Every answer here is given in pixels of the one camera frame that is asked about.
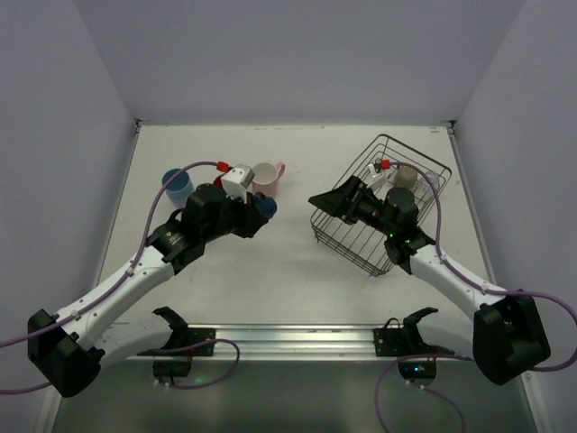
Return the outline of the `dark blue mug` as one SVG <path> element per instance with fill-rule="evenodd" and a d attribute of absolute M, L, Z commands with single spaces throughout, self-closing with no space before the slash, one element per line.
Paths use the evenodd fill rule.
<path fill-rule="evenodd" d="M 272 219 L 278 211 L 276 200 L 262 192 L 254 193 L 252 201 L 255 208 L 267 219 Z"/>

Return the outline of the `pink mug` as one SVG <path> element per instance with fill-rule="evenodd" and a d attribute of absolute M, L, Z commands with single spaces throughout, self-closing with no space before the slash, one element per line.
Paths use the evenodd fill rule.
<path fill-rule="evenodd" d="M 277 163 L 260 162 L 252 167 L 254 177 L 252 180 L 252 192 L 261 193 L 267 197 L 275 198 L 278 195 L 279 181 L 286 169 L 283 161 Z"/>

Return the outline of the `beige small cup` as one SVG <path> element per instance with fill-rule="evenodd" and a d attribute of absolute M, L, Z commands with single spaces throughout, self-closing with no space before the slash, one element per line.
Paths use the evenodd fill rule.
<path fill-rule="evenodd" d="M 417 171 L 411 167 L 402 165 L 397 168 L 394 186 L 396 188 L 412 189 L 418 179 Z"/>

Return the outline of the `clear glass cup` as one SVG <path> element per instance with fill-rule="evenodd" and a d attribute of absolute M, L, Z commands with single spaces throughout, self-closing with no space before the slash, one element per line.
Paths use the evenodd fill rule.
<path fill-rule="evenodd" d="M 423 189 L 426 193 L 433 193 L 440 187 L 440 176 L 434 171 L 427 171 L 422 178 Z"/>

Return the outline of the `light blue plastic cup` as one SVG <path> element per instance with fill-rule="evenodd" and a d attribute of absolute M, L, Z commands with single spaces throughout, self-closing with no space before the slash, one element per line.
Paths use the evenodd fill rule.
<path fill-rule="evenodd" d="M 165 186 L 167 197 L 174 203 L 185 202 L 195 189 L 188 173 L 178 168 L 166 171 L 161 185 Z"/>

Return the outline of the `red mug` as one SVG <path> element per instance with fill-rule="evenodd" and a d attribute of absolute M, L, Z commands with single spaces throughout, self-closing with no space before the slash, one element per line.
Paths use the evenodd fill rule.
<path fill-rule="evenodd" d="M 220 189 L 223 189 L 223 188 L 224 188 L 224 187 L 223 187 L 223 182 L 222 182 L 222 177 L 223 177 L 222 175 L 217 176 L 217 177 L 214 179 L 214 181 L 213 181 L 213 184 L 214 184 L 215 186 L 217 186 L 218 188 L 220 188 Z"/>

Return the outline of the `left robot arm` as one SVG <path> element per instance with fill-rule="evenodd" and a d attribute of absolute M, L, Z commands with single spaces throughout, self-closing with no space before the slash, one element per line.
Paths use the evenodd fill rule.
<path fill-rule="evenodd" d="M 192 339 L 186 321 L 168 307 L 127 327 L 115 322 L 202 257 L 207 244 L 225 235 L 252 238 L 276 211 L 275 199 L 262 193 L 233 198 L 216 185 L 200 185 L 183 208 L 145 234 L 134 257 L 108 279 L 53 315 L 41 309 L 29 318 L 30 361 L 69 398 L 84 391 L 102 369 L 127 357 L 198 349 L 204 341 Z"/>

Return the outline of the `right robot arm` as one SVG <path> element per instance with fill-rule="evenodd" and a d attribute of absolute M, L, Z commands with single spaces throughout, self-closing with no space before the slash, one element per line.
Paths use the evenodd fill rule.
<path fill-rule="evenodd" d="M 437 289 L 472 321 L 472 357 L 491 382 L 502 385 L 550 357 L 535 301 L 452 262 L 438 240 L 418 225 L 419 209 L 410 190 L 393 187 L 378 198 L 351 176 L 308 202 L 348 225 L 362 222 L 384 234 L 392 263 Z"/>

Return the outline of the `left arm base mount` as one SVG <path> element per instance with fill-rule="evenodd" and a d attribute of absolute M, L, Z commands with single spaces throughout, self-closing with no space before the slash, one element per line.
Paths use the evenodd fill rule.
<path fill-rule="evenodd" d="M 169 307 L 157 308 L 153 314 L 167 322 L 171 330 L 168 342 L 162 347 L 164 350 L 182 348 L 216 337 L 216 330 L 213 327 L 189 327 L 185 319 Z M 205 345 L 199 349 L 173 354 L 177 357 L 176 361 L 154 361 L 152 363 L 153 377 L 159 381 L 174 384 L 176 378 L 184 378 L 190 374 L 193 355 L 212 356 L 214 349 L 214 344 Z"/>

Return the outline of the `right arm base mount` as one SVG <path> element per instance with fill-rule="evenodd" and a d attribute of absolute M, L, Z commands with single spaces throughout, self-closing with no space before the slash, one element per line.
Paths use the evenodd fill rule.
<path fill-rule="evenodd" d="M 372 330 L 376 356 L 402 357 L 419 354 L 450 354 L 440 345 L 429 345 L 421 336 L 418 323 L 426 316 L 437 313 L 438 309 L 426 307 L 399 321 L 390 318 L 383 326 Z M 431 384 L 437 373 L 434 360 L 402 361 L 398 364 L 400 375 L 407 381 L 419 385 Z"/>

